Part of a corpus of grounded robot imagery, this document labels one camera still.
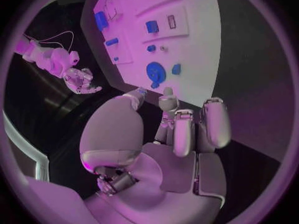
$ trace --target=wire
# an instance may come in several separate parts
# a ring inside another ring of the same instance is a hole
[[[58,36],[61,36],[62,34],[65,34],[65,33],[71,33],[72,34],[71,44],[69,46],[69,49],[67,50],[67,52],[69,52],[71,50],[73,42],[74,42],[74,33],[72,31],[64,31],[64,32],[61,32],[61,33],[59,33],[59,34],[57,34],[55,36],[52,36],[52,37],[49,37],[49,38],[43,39],[43,40],[37,40],[37,39],[35,39],[35,38],[31,37],[31,36],[28,36],[26,34],[24,34],[24,36],[26,36],[29,39],[32,39],[32,40],[34,40],[36,42],[39,42],[39,43],[45,43],[45,44],[54,44],[55,43],[55,44],[59,44],[64,49],[63,45],[61,43],[59,43],[59,42],[45,42],[45,41],[51,40],[51,39],[53,39],[55,37],[58,37]]]

